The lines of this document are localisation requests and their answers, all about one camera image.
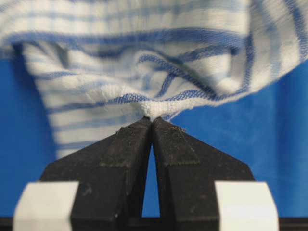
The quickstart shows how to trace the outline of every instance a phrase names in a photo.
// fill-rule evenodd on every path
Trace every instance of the towel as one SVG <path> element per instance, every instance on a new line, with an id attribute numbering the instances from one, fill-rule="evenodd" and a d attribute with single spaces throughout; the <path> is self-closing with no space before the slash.
<path id="1" fill-rule="evenodd" d="M 277 81 L 307 59 L 307 22 L 307 0 L 0 0 L 0 55 L 23 45 L 62 157 Z"/>

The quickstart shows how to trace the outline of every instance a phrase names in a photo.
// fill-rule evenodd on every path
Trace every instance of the blue backdrop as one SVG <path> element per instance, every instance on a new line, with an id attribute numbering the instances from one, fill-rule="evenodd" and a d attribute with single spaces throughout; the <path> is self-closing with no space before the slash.
<path id="1" fill-rule="evenodd" d="M 0 216 L 11 216 L 25 184 L 55 160 L 45 109 L 22 56 L 0 61 Z M 308 62 L 278 83 L 219 107 L 172 120 L 192 136 L 246 162 L 268 183 L 280 216 L 308 216 Z M 159 216 L 151 154 L 144 216 Z"/>

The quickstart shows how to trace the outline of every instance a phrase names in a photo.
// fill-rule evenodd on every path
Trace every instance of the blue stripe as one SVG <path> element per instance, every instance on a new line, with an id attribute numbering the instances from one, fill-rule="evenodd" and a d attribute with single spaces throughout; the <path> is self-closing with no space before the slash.
<path id="1" fill-rule="evenodd" d="M 250 80 L 251 80 L 251 71 L 255 61 L 255 47 L 253 43 L 253 36 L 252 34 L 249 35 L 247 39 L 247 46 L 246 46 L 246 70 L 245 76 L 242 84 L 242 90 L 248 92 L 250 91 Z"/>
<path id="2" fill-rule="evenodd" d="M 69 150 L 69 149 L 81 149 L 91 144 L 96 143 L 97 141 L 83 141 L 83 142 L 72 142 L 72 143 L 61 143 L 57 144 L 58 150 Z"/>
<path id="3" fill-rule="evenodd" d="M 257 1 L 255 4 L 256 9 L 259 11 L 263 26 L 265 28 L 266 35 L 269 39 L 269 56 L 271 60 L 271 80 L 275 80 L 279 76 L 281 68 L 281 39 L 278 33 L 276 23 L 273 21 L 271 15 L 268 13 L 266 7 L 264 6 L 264 0 Z"/>
<path id="4" fill-rule="evenodd" d="M 195 86 L 197 86 L 198 88 L 200 88 L 204 91 L 209 90 L 208 87 L 204 86 L 198 80 L 196 80 L 195 78 L 192 78 L 190 75 L 186 74 L 183 70 L 181 70 L 181 69 L 177 68 L 176 66 L 166 62 L 163 59 L 160 59 L 159 57 L 157 57 L 155 55 L 151 55 L 151 54 L 141 55 L 136 64 L 138 65 L 138 64 L 141 64 L 143 62 L 157 63 L 162 70 L 166 70 L 170 73 L 173 73 L 176 76 L 182 77 L 183 79 L 191 82 L 192 84 L 194 84 Z"/>
<path id="5" fill-rule="evenodd" d="M 67 72 L 67 71 L 58 71 L 58 72 L 49 72 L 49 73 L 42 73 L 39 76 L 35 76 L 35 79 L 39 80 L 54 80 L 56 78 L 60 78 L 63 76 L 73 76 L 77 75 L 76 73 Z"/>
<path id="6" fill-rule="evenodd" d="M 228 97 L 236 96 L 243 92 L 245 92 L 245 90 L 240 89 L 236 93 L 233 93 L 233 94 L 217 96 L 216 94 L 212 93 L 210 90 L 207 90 L 207 91 L 186 90 L 186 91 L 179 93 L 178 95 L 175 95 L 173 97 L 170 97 L 170 98 L 167 98 L 161 101 L 152 100 L 140 94 L 128 93 L 122 97 L 116 97 L 111 100 L 108 100 L 107 102 L 98 101 L 96 103 L 69 103 L 69 104 L 59 106 L 59 107 L 47 108 L 47 113 L 55 114 L 55 113 L 67 112 L 71 110 L 90 109 L 90 108 L 104 107 L 106 105 L 138 103 L 138 102 L 143 102 L 143 101 L 164 102 L 164 101 L 180 101 L 180 100 L 185 100 L 185 99 L 190 99 L 190 98 L 203 98 L 203 99 L 217 102 L 217 101 L 224 100 Z"/>
<path id="7" fill-rule="evenodd" d="M 53 131 L 71 131 L 77 129 L 85 129 L 85 128 L 100 128 L 100 127 L 108 127 L 114 125 L 123 125 L 127 123 L 131 123 L 142 118 L 143 114 L 135 112 L 128 115 L 121 115 L 113 118 L 106 119 L 93 119 L 88 121 L 82 121 L 77 123 L 71 123 L 65 126 L 54 127 Z"/>
<path id="8" fill-rule="evenodd" d="M 92 4 L 93 1 L 91 0 L 83 0 L 85 2 L 88 2 L 89 4 Z M 0 5 L 0 11 L 4 11 L 9 9 L 10 7 L 15 6 L 18 4 L 20 0 L 14 0 L 10 3 L 5 3 Z M 80 21 L 111 21 L 111 20 L 122 20 L 126 17 L 132 18 L 135 16 L 150 16 L 150 15 L 164 15 L 169 12 L 173 12 L 174 15 L 179 15 L 181 13 L 186 13 L 194 10 L 200 10 L 200 9 L 221 9 L 221 10 L 228 10 L 230 12 L 241 12 L 246 10 L 247 6 L 245 4 L 242 4 L 242 1 L 238 0 L 225 0 L 225 1 L 217 1 L 217 0 L 195 0 L 184 4 L 175 4 L 175 5 L 169 5 L 169 6 L 150 6 L 147 7 L 146 4 L 143 4 L 144 7 L 140 7 L 137 9 L 129 9 L 128 11 L 122 11 L 122 12 L 112 12 L 111 14 L 108 14 L 107 12 L 106 16 L 100 16 L 100 17 L 93 17 L 93 16 L 77 16 L 76 19 Z M 57 13 L 56 17 L 68 19 L 71 20 L 73 17 L 69 14 L 63 14 L 63 13 Z"/>
<path id="9" fill-rule="evenodd" d="M 118 36 L 102 35 L 63 35 L 47 32 L 20 32 L 8 35 L 3 44 L 43 40 L 49 42 L 84 43 L 84 44 L 123 44 L 135 42 L 211 42 L 221 46 L 239 48 L 243 45 L 245 36 L 232 31 L 207 30 L 204 28 L 178 28 L 168 30 L 155 30 L 147 32 L 134 32 Z"/>
<path id="10" fill-rule="evenodd" d="M 100 58 L 119 58 L 121 55 L 123 55 L 126 51 L 131 50 L 131 52 L 137 52 L 140 50 L 146 50 L 146 51 L 152 51 L 155 52 L 166 59 L 176 62 L 176 63 L 184 63 L 184 62 L 191 62 L 198 59 L 203 59 L 211 56 L 217 56 L 222 54 L 230 53 L 230 48 L 224 47 L 224 46 L 208 46 L 203 48 L 198 48 L 194 51 L 188 51 L 182 54 L 178 54 L 176 56 L 169 56 L 165 53 L 154 49 L 153 47 L 146 45 L 146 44 L 138 44 L 136 45 L 125 45 L 121 47 L 118 50 L 113 51 L 98 51 L 98 52 L 91 52 L 85 50 L 82 46 L 79 46 L 77 44 L 68 44 L 68 49 L 75 50 L 75 51 L 81 51 L 89 56 L 93 57 L 100 57 Z"/>
<path id="11" fill-rule="evenodd" d="M 308 36 L 305 30 L 305 19 L 294 0 L 284 0 L 290 14 L 293 17 L 295 24 L 296 35 L 299 40 L 299 53 L 300 53 L 300 62 L 305 61 L 308 54 Z"/>

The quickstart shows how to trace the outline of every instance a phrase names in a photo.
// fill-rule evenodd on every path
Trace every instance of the white and blue checkered cloth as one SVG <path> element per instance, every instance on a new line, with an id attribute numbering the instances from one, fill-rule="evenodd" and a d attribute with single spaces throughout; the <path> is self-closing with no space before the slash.
<path id="1" fill-rule="evenodd" d="M 59 156 L 142 116 L 234 101 L 305 61 L 308 0 L 0 0 Z"/>

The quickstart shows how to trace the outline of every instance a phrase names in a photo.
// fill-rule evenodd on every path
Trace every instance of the white foam pad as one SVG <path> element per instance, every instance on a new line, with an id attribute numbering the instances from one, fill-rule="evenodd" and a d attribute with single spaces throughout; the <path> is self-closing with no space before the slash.
<path id="1" fill-rule="evenodd" d="M 78 182 L 27 184 L 17 204 L 13 231 L 71 231 Z"/>
<path id="2" fill-rule="evenodd" d="M 220 231 L 278 231 L 278 213 L 264 182 L 216 181 Z"/>

